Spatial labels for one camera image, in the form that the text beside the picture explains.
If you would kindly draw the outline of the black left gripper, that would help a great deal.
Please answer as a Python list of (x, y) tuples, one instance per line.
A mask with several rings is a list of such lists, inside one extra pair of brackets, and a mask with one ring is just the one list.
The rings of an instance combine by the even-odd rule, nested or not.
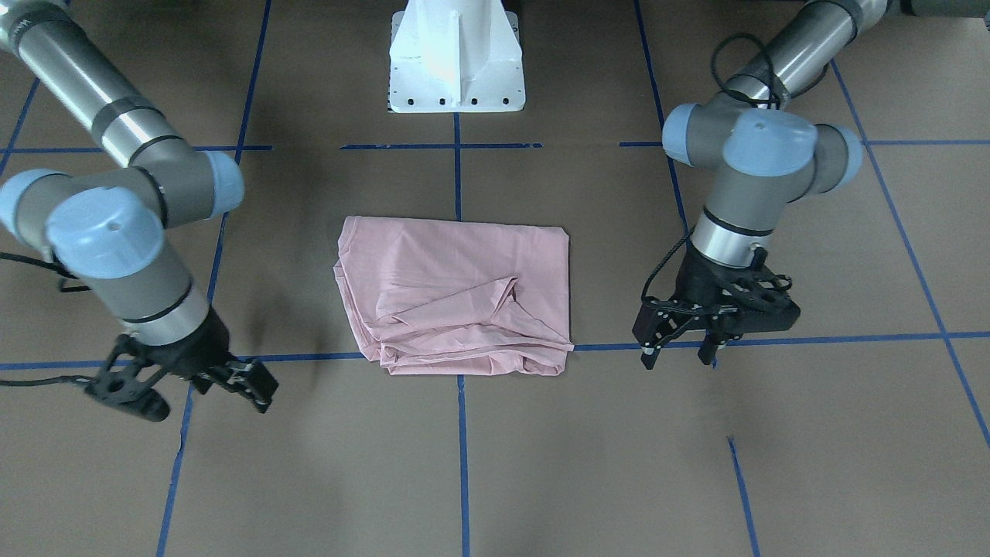
[(725, 295), (725, 283), (733, 279), (752, 279), (756, 269), (752, 267), (724, 267), (705, 258), (700, 251), (688, 248), (680, 264), (675, 290), (671, 301), (641, 299), (632, 332), (641, 349), (640, 362), (647, 370), (653, 370), (661, 349), (671, 340), (679, 338), (696, 321), (700, 306), (722, 307), (708, 318), (705, 337), (698, 350), (698, 359), (706, 366), (714, 366), (715, 353), (729, 340), (738, 340), (745, 332), (740, 328), (742, 314), (763, 311), (753, 304), (739, 299), (742, 292), (732, 289)]

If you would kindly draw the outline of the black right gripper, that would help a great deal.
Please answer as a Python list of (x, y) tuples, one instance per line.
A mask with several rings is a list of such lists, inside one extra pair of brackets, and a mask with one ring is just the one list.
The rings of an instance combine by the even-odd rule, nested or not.
[(216, 384), (240, 395), (264, 415), (279, 381), (257, 357), (233, 359), (230, 332), (213, 308), (190, 335), (174, 343), (148, 347), (149, 359), (167, 374), (195, 384)]

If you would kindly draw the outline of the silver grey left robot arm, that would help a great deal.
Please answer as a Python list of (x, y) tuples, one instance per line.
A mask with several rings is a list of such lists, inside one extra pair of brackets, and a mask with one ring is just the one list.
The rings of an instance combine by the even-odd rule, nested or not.
[(715, 183), (696, 225), (674, 246), (684, 256), (672, 295), (652, 296), (650, 282), (641, 289), (632, 332), (647, 370), (687, 332), (703, 332), (698, 359), (713, 364), (728, 342), (786, 331), (799, 320), (792, 279), (766, 264), (773, 233), (788, 204), (848, 183), (864, 148), (851, 129), (812, 124), (787, 105), (819, 84), (835, 54), (889, 9), (887, 1), (807, 1), (768, 43), (745, 32), (729, 36), (722, 46), (751, 42), (756, 56), (724, 79), (713, 53), (715, 96), (668, 114), (665, 154), (713, 170)]

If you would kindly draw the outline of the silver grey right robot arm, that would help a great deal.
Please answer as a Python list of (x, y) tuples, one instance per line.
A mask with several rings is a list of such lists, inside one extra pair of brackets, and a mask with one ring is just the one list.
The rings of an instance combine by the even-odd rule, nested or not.
[(89, 398), (159, 422), (169, 403), (155, 386), (174, 376), (213, 385), (267, 412), (278, 384), (254, 357), (230, 352), (230, 333), (166, 233), (236, 208), (244, 177), (222, 152), (199, 152), (92, 43), (63, 1), (4, 1), (2, 49), (36, 75), (98, 147), (109, 172), (31, 169), (2, 186), (2, 224), (77, 279), (121, 324), (92, 376), (10, 381), (71, 384)]

